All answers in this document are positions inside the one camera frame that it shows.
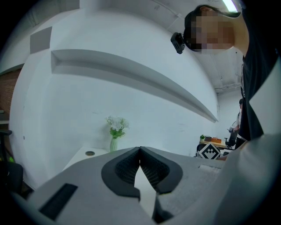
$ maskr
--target person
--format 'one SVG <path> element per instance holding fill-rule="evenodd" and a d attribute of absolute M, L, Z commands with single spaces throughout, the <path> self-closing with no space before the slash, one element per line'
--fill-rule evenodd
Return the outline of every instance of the person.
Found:
<path fill-rule="evenodd" d="M 241 98 L 239 100 L 239 106 L 240 106 L 240 111 L 237 115 L 236 118 L 236 127 L 234 127 L 233 131 L 238 131 L 240 128 L 240 124 L 241 124 L 241 116 L 242 116 L 242 106 L 243 106 L 243 99 Z M 246 141 L 245 138 L 243 138 L 239 133 L 237 134 L 236 137 L 236 144 L 235 144 L 235 149 L 238 149 L 244 142 Z"/>
<path fill-rule="evenodd" d="M 277 61 L 280 36 L 276 34 L 276 20 L 269 17 L 276 14 L 267 10 L 260 14 L 260 9 L 245 2 L 241 2 L 241 8 L 241 13 L 226 13 L 209 5 L 196 7 L 185 18 L 183 40 L 190 50 L 196 52 L 214 53 L 214 50 L 235 47 L 243 54 L 243 110 L 238 133 L 250 141 L 260 137 L 263 130 L 249 101 Z"/>

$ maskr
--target black slot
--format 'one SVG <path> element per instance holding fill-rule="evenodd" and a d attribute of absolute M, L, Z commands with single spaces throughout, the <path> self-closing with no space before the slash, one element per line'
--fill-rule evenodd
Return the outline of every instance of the black slot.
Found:
<path fill-rule="evenodd" d="M 156 196 L 152 219 L 156 223 L 159 224 L 159 223 L 163 223 L 171 218 L 173 218 L 173 215 L 170 212 L 162 209 L 161 204 L 158 200 L 158 197 Z"/>
<path fill-rule="evenodd" d="M 138 153 L 139 147 L 135 147 L 102 167 L 102 180 L 116 195 L 141 199 L 139 189 L 134 187 L 135 176 L 140 167 Z"/>
<path fill-rule="evenodd" d="M 64 184 L 40 209 L 40 212 L 48 218 L 55 220 L 77 188 L 75 185 Z"/>
<path fill-rule="evenodd" d="M 181 181 L 181 167 L 145 147 L 140 147 L 140 166 L 151 186 L 159 194 L 172 192 Z"/>

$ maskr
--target flower vase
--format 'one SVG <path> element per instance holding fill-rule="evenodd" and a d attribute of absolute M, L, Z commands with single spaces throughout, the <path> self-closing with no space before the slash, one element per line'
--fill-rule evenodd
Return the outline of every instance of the flower vase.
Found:
<path fill-rule="evenodd" d="M 110 152 L 117 150 L 117 138 L 112 138 L 110 142 Z"/>

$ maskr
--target white flower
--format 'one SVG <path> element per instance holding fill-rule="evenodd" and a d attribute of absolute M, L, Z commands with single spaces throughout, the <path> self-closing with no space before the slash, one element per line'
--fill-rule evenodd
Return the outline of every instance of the white flower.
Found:
<path fill-rule="evenodd" d="M 129 128 L 129 122 L 126 119 L 122 118 L 121 124 L 124 128 Z"/>
<path fill-rule="evenodd" d="M 106 120 L 111 125 L 112 129 L 116 131 L 129 127 L 128 121 L 121 117 L 109 116 L 108 118 L 106 118 Z"/>

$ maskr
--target ceiling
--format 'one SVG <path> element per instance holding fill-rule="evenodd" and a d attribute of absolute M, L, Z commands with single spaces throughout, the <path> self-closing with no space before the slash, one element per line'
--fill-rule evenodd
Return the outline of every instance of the ceiling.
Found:
<path fill-rule="evenodd" d="M 30 27 L 48 20 L 50 17 L 68 10 L 79 8 L 79 2 L 93 0 L 42 0 L 22 19 L 13 33 L 18 37 Z M 146 17 L 171 33 L 184 31 L 184 17 L 196 6 L 209 4 L 223 11 L 227 8 L 222 0 L 108 0 L 109 6 Z M 240 11 L 238 0 L 233 0 Z M 218 54 L 194 53 L 204 67 L 218 94 L 240 89 L 242 54 L 232 48 Z"/>

